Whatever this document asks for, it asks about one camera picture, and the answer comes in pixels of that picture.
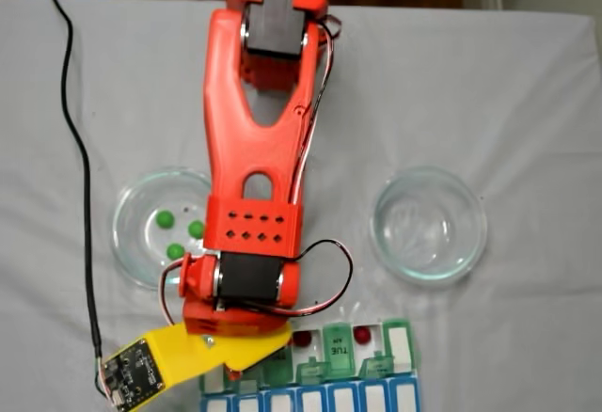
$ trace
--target glass bowl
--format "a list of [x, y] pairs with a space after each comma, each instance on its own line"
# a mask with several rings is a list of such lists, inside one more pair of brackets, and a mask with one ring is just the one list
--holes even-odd
[[424, 286], [465, 276], [485, 248], [482, 204], [459, 178], [413, 167], [387, 182], [370, 222], [378, 258], [401, 278]]
[[[181, 167], [152, 172], [123, 189], [113, 217], [111, 239], [119, 266], [127, 277], [156, 290], [159, 276], [179, 251], [203, 254], [198, 228], [203, 227], [210, 192], [207, 176]], [[170, 258], [167, 250], [171, 246]], [[168, 277], [166, 283], [179, 283], [178, 275]]]

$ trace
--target green ball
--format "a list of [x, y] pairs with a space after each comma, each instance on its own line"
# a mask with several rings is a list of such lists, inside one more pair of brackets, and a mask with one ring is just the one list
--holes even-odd
[[184, 246], [172, 243], [167, 247], [167, 256], [170, 260], [181, 259], [184, 256]]
[[171, 211], [162, 210], [161, 212], [157, 213], [155, 222], [161, 229], [167, 230], [173, 227], [173, 225], [176, 223], [176, 218]]
[[188, 234], [200, 240], [205, 234], [205, 225], [199, 220], [192, 221], [188, 224]]

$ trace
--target wire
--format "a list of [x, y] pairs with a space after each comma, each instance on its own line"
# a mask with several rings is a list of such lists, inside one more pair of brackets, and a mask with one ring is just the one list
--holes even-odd
[[103, 398], [106, 398], [106, 394], [101, 390], [101, 386], [98, 385], [98, 368], [94, 369], [94, 387], [96, 387], [96, 391], [98, 391]]
[[322, 99], [322, 95], [326, 89], [326, 85], [328, 83], [328, 78], [330, 78], [330, 73], [332, 72], [332, 65], [334, 63], [335, 56], [335, 44], [332, 33], [328, 29], [328, 26], [324, 22], [317, 22], [317, 24], [322, 28], [322, 30], [326, 34], [326, 44], [328, 46], [327, 49], [327, 57], [326, 57], [326, 67], [324, 72], [324, 77], [322, 79], [322, 85], [320, 86], [320, 91], [316, 97], [316, 100], [313, 104], [313, 111], [311, 112], [311, 116], [309, 118], [308, 129], [305, 133], [305, 137], [303, 138], [303, 142], [301, 144], [301, 153], [295, 165], [293, 171], [293, 182], [291, 184], [291, 193], [289, 196], [289, 201], [291, 203], [297, 203], [299, 200], [299, 192], [301, 190], [301, 181], [303, 180], [303, 171], [305, 170], [305, 165], [308, 161], [309, 148], [311, 147], [311, 141], [313, 140], [313, 134], [316, 128], [316, 120], [318, 118], [318, 109], [320, 107], [320, 100]]
[[345, 258], [347, 259], [347, 262], [349, 263], [349, 272], [347, 274], [347, 279], [345, 280], [345, 284], [342, 286], [342, 288], [339, 290], [339, 292], [336, 293], [334, 296], [332, 296], [330, 299], [328, 299], [327, 301], [324, 301], [322, 304], [318, 304], [318, 305], [312, 306], [312, 307], [307, 307], [305, 309], [297, 309], [297, 310], [283, 309], [280, 307], [273, 307], [273, 306], [258, 304], [258, 303], [250, 302], [250, 301], [238, 301], [236, 303], [236, 305], [238, 307], [241, 307], [242, 309], [247, 309], [250, 311], [257, 311], [260, 313], [266, 313], [269, 315], [282, 316], [282, 317], [287, 317], [287, 318], [300, 318], [303, 316], [315, 315], [316, 313], [324, 311], [324, 310], [328, 309], [329, 307], [333, 306], [339, 299], [342, 298], [342, 296], [347, 291], [347, 288], [349, 287], [349, 284], [351, 283], [351, 278], [353, 277], [353, 274], [354, 274], [354, 260], [353, 260], [353, 257], [351, 256], [351, 253], [349, 252], [349, 249], [347, 249], [347, 247], [345, 247], [345, 245], [338, 240], [332, 240], [329, 238], [325, 238], [323, 240], [316, 241], [315, 243], [312, 243], [311, 245], [309, 245], [308, 248], [305, 249], [298, 257], [294, 258], [293, 261], [301, 260], [314, 247], [319, 246], [324, 243], [329, 243], [331, 245], [335, 245], [336, 247], [338, 247], [341, 250], [341, 252], [345, 255]]
[[[71, 131], [71, 135], [77, 144], [77, 148], [80, 151], [82, 157], [82, 167], [84, 169], [84, 266], [85, 266], [85, 283], [86, 283], [86, 299], [87, 299], [87, 313], [90, 321], [90, 333], [92, 337], [92, 344], [94, 346], [94, 356], [97, 359], [97, 374], [96, 379], [101, 377], [103, 381], [103, 373], [101, 371], [101, 361], [103, 359], [103, 341], [101, 338], [101, 330], [98, 324], [98, 314], [96, 311], [96, 299], [94, 297], [94, 281], [92, 275], [92, 217], [91, 217], [91, 194], [90, 194], [90, 162], [87, 156], [86, 146], [81, 136], [77, 132], [77, 128], [73, 124], [71, 114], [69, 112], [69, 105], [67, 102], [67, 76], [69, 74], [69, 63], [71, 60], [71, 51], [73, 47], [73, 24], [69, 15], [61, 7], [58, 0], [52, 0], [56, 9], [62, 16], [63, 20], [67, 24], [67, 47], [65, 48], [65, 56], [63, 59], [63, 67], [60, 78], [60, 98], [61, 107], [63, 110], [63, 117], [67, 122], [67, 126]], [[97, 390], [103, 393], [98, 388], [98, 383], [95, 381]], [[110, 395], [107, 394], [106, 385], [103, 383], [104, 393], [103, 396], [109, 400]]]
[[113, 399], [111, 398], [111, 392], [106, 386], [106, 380], [104, 379], [103, 361], [99, 357], [96, 358], [96, 373], [96, 379], [101, 383], [101, 393], [104, 392], [104, 398], [109, 402], [111, 407], [114, 407], [115, 405], [113, 404]]
[[161, 277], [159, 277], [159, 304], [161, 305], [161, 311], [163, 312], [163, 316], [165, 316], [166, 321], [170, 325], [174, 325], [174, 322], [173, 322], [173, 318], [171, 318], [171, 313], [169, 313], [169, 310], [167, 309], [166, 279], [167, 279], [167, 275], [171, 271], [178, 269], [182, 266], [182, 260], [183, 259], [176, 260], [175, 262], [168, 265], [166, 267], [166, 269], [163, 270], [163, 273], [161, 273]]
[[[341, 35], [341, 32], [342, 32], [342, 21], [341, 21], [341, 19], [340, 19], [339, 17], [336, 17], [336, 16], [332, 15], [332, 14], [326, 14], [326, 15], [325, 15], [325, 16], [324, 16], [322, 19], [320, 19], [320, 20], [321, 20], [322, 22], [325, 22], [325, 23], [333, 23], [333, 24], [335, 24], [335, 25], [338, 27], [338, 28], [337, 28], [337, 31], [335, 31], [335, 32], [332, 34], [332, 39], [333, 39], [333, 40], [336, 40], [336, 39], [338, 39], [338, 38], [339, 38], [339, 36]], [[324, 46], [324, 45], [326, 45], [326, 39], [324, 39], [324, 40], [320, 40], [320, 46]]]
[[[338, 240], [324, 238], [322, 240], [316, 241], [315, 243], [312, 243], [303, 252], [301, 252], [301, 254], [299, 256], [297, 256], [291, 260], [299, 261], [299, 260], [303, 259], [306, 255], [308, 255], [308, 253], [313, 248], [315, 248], [316, 246], [325, 244], [325, 243], [335, 245], [336, 247], [338, 247], [341, 250], [341, 252], [344, 254], [345, 258], [347, 259], [347, 262], [349, 263], [349, 271], [348, 271], [347, 279], [345, 280], [344, 285], [342, 286], [342, 288], [339, 290], [338, 293], [336, 293], [334, 296], [332, 296], [327, 301], [324, 301], [322, 304], [318, 304], [318, 305], [315, 305], [312, 307], [307, 307], [305, 309], [297, 309], [297, 310], [290, 310], [290, 309], [283, 309], [280, 307], [267, 306], [265, 304], [258, 304], [258, 303], [252, 302], [252, 301], [234, 301], [234, 302], [231, 302], [230, 305], [232, 307], [236, 307], [239, 309], [255, 311], [258, 313], [265, 313], [268, 315], [281, 316], [281, 317], [285, 317], [285, 318], [300, 318], [303, 316], [310, 316], [310, 315], [314, 315], [316, 313], [319, 313], [321, 311], [328, 309], [329, 307], [334, 305], [339, 299], [342, 298], [342, 296], [347, 291], [349, 284], [351, 283], [351, 278], [353, 277], [353, 273], [354, 273], [354, 260], [353, 260], [351, 253], [349, 252], [349, 249], [347, 249], [347, 247], [345, 247], [345, 245]], [[161, 311], [163, 312], [163, 315], [165, 316], [166, 321], [170, 325], [174, 325], [174, 321], [171, 318], [171, 314], [169, 313], [169, 310], [167, 309], [166, 279], [167, 279], [167, 275], [171, 271], [174, 271], [175, 269], [178, 269], [181, 266], [182, 266], [182, 259], [171, 263], [169, 266], [166, 267], [166, 269], [163, 271], [163, 273], [161, 274], [161, 277], [159, 279], [159, 304], [161, 305]]]

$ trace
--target table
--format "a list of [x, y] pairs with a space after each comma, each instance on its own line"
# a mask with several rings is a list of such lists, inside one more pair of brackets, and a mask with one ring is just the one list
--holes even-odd
[[[160, 166], [208, 170], [201, 79], [216, 2], [62, 0], [76, 28], [71, 111], [90, 152], [104, 351], [162, 325], [116, 270], [119, 189]], [[66, 27], [50, 0], [0, 0], [0, 397], [11, 412], [103, 410], [83, 282], [82, 171], [61, 117]], [[602, 407], [602, 100], [591, 19], [334, 8], [344, 21], [309, 159], [304, 242], [341, 238], [356, 277], [302, 326], [411, 319], [429, 412]], [[250, 100], [259, 100], [251, 94]], [[470, 279], [403, 284], [367, 220], [408, 166], [457, 173], [490, 233]], [[341, 264], [308, 260], [301, 301]], [[194, 382], [148, 410], [197, 410]]]

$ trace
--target red ball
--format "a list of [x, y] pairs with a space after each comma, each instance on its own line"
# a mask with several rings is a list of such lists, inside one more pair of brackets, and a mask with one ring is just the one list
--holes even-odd
[[372, 339], [370, 329], [365, 325], [354, 327], [354, 339], [356, 339], [358, 344], [370, 343], [370, 340]]
[[293, 343], [300, 348], [307, 348], [311, 344], [311, 332], [300, 330], [293, 334]]

